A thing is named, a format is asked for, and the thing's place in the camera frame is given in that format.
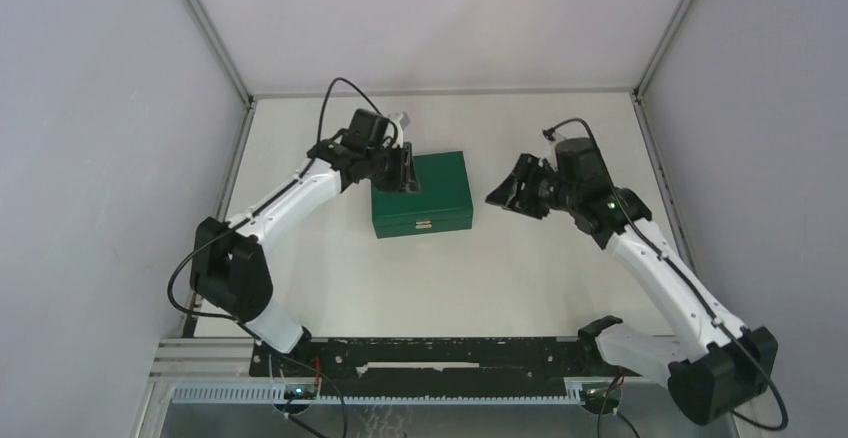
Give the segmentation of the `green jewelry box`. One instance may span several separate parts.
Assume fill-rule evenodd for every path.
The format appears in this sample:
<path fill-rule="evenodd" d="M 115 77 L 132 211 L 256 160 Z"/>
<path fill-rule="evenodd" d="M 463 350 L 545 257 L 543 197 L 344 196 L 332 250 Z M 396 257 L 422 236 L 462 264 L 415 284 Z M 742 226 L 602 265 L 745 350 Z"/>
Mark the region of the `green jewelry box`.
<path fill-rule="evenodd" d="M 413 157 L 417 193 L 371 189 L 371 218 L 379 239 L 472 228 L 474 206 L 464 153 L 451 151 Z"/>

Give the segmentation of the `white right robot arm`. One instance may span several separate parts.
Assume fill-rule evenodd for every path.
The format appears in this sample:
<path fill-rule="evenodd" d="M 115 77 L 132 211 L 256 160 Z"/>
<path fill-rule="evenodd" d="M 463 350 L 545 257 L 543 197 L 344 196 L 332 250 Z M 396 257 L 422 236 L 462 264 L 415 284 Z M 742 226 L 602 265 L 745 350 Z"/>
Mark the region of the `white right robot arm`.
<path fill-rule="evenodd" d="M 667 341 L 607 315 L 578 332 L 582 368 L 602 374 L 614 366 L 648 378 L 698 425 L 775 391 L 776 337 L 766 327 L 748 327 L 705 287 L 668 244 L 646 204 L 614 184 L 596 142 L 562 139 L 552 150 L 552 160 L 521 154 L 487 203 L 535 219 L 568 213 L 631 274 L 676 338 Z"/>

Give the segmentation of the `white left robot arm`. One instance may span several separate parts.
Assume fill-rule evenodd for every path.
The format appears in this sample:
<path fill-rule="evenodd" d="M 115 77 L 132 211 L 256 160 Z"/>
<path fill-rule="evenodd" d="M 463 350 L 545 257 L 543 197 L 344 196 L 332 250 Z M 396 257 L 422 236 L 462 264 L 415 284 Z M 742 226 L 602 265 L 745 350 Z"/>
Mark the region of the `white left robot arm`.
<path fill-rule="evenodd" d="M 305 372 L 313 352 L 306 327 L 273 297 L 269 254 L 324 203 L 363 180 L 387 193 L 417 193 L 407 113 L 354 112 L 348 127 L 318 140 L 302 168 L 260 202 L 226 220 L 207 218 L 195 234 L 191 289 L 221 315 L 274 350 L 290 375 Z"/>

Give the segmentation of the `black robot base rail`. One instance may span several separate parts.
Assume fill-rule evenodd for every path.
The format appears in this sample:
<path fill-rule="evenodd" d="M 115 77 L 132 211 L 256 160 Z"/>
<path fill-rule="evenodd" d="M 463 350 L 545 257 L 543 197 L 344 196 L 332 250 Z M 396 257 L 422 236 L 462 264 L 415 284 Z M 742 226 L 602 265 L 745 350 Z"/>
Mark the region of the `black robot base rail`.
<path fill-rule="evenodd" d="M 248 359 L 252 378 L 303 379 L 341 397 L 354 391 L 551 391 L 556 381 L 605 381 L 619 371 L 576 337 L 305 335 L 288 354 L 255 343 Z"/>

